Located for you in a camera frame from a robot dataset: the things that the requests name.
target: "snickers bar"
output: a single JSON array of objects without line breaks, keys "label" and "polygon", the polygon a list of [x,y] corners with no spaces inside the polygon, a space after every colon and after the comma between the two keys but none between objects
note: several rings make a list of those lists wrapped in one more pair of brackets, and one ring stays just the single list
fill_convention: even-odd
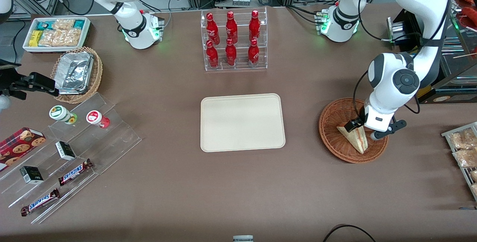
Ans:
[{"label": "snickers bar", "polygon": [[29,213],[32,213],[35,209],[57,198],[60,198],[60,192],[58,191],[58,189],[55,188],[51,193],[43,196],[34,203],[31,203],[29,206],[23,207],[21,211],[22,217],[29,215]]},{"label": "snickers bar", "polygon": [[92,166],[93,164],[91,163],[91,160],[88,158],[85,162],[82,162],[82,164],[80,164],[78,167],[68,172],[63,177],[60,177],[58,179],[58,181],[60,181],[60,186],[65,185],[68,181],[73,180],[79,174],[81,174],[82,172],[84,172],[85,170],[89,169]]}]

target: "small jar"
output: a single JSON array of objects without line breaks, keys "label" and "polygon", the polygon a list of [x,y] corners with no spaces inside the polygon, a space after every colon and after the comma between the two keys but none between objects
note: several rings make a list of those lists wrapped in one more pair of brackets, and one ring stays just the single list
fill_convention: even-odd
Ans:
[{"label": "small jar", "polygon": [[86,116],[86,120],[91,125],[97,125],[100,128],[107,128],[109,126],[109,118],[102,116],[99,111],[90,111]]},{"label": "small jar", "polygon": [[78,116],[76,114],[72,113],[71,111],[68,111],[65,107],[61,105],[56,105],[50,110],[50,118],[64,122],[67,125],[72,125],[73,123],[76,122],[78,119]]}]

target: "acrylic display stand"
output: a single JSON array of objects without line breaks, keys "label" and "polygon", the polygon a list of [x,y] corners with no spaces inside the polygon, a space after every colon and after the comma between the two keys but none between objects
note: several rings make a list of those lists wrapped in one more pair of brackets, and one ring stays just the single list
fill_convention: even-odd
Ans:
[{"label": "acrylic display stand", "polygon": [[[259,11],[259,20],[260,20],[260,37],[258,41],[259,47],[259,63],[257,67],[249,66],[249,23],[252,19],[252,11]],[[225,47],[227,46],[227,32],[225,31],[225,25],[227,24],[227,11],[224,9],[214,9],[208,11],[202,11],[201,13],[201,32],[202,32],[202,48],[204,50],[204,63],[207,71],[209,70],[257,70],[257,69],[267,69],[268,57],[267,57],[267,9],[266,8],[244,8],[244,9],[233,9],[235,21],[237,22],[238,29],[238,42],[235,44],[237,48],[237,63],[234,67],[231,67],[227,64],[227,57],[225,55]],[[218,26],[218,35],[220,37],[219,45],[216,45],[215,48],[218,52],[218,68],[213,69],[208,63],[207,54],[206,54],[206,41],[208,40],[207,35],[207,19],[206,14],[212,13],[214,15],[214,20]]]},{"label": "acrylic display stand", "polygon": [[[21,217],[22,207],[30,205],[58,188],[60,199],[51,201],[44,207],[34,210],[27,217],[23,217],[31,223],[41,223],[141,141],[141,138],[121,119],[113,107],[114,105],[101,94],[94,94],[71,110],[78,116],[75,124],[67,125],[56,121],[42,131],[47,139],[42,146],[0,173],[2,198],[9,208],[17,210],[18,217]],[[109,118],[111,121],[109,127],[99,128],[88,123],[86,114],[92,110],[97,110]],[[75,160],[66,161],[60,158],[55,147],[58,140],[70,144],[76,155]],[[69,183],[60,186],[58,178],[78,167],[88,158],[94,166]],[[44,181],[38,185],[26,184],[19,171],[22,166],[37,167]]]}]

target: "coca-cola bottle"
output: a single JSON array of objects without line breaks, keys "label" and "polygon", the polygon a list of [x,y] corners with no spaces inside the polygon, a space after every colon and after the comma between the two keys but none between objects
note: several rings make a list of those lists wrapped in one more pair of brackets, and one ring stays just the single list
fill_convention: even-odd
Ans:
[{"label": "coca-cola bottle", "polygon": [[252,39],[250,41],[249,47],[249,66],[250,67],[257,67],[259,64],[259,48],[257,47],[257,39]]},{"label": "coca-cola bottle", "polygon": [[259,11],[252,11],[252,19],[249,24],[249,39],[252,41],[254,38],[257,40],[260,37],[260,21],[259,21]]},{"label": "coca-cola bottle", "polygon": [[214,45],[218,45],[220,43],[220,38],[218,36],[218,26],[217,23],[214,21],[214,16],[212,13],[208,13],[207,17],[207,35],[209,39],[214,42]]},{"label": "coca-cola bottle", "polygon": [[231,38],[234,44],[237,43],[239,41],[239,34],[233,11],[227,12],[227,24],[225,25],[225,29],[227,30],[227,38]]},{"label": "coca-cola bottle", "polygon": [[214,47],[214,44],[212,43],[211,40],[207,40],[206,42],[207,45],[207,59],[209,61],[209,65],[211,68],[216,69],[218,67],[218,53],[217,50]]},{"label": "coca-cola bottle", "polygon": [[237,62],[237,49],[231,38],[227,39],[227,47],[225,47],[225,53],[227,55],[227,64],[231,67],[235,66]]}]

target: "yellow snack package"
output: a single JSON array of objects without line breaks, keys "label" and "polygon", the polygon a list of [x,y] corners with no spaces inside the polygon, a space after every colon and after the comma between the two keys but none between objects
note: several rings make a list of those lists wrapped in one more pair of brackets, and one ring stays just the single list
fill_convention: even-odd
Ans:
[{"label": "yellow snack package", "polygon": [[31,33],[30,41],[28,42],[28,45],[30,47],[37,47],[38,46],[38,41],[40,41],[41,35],[43,34],[42,30],[34,30]]}]

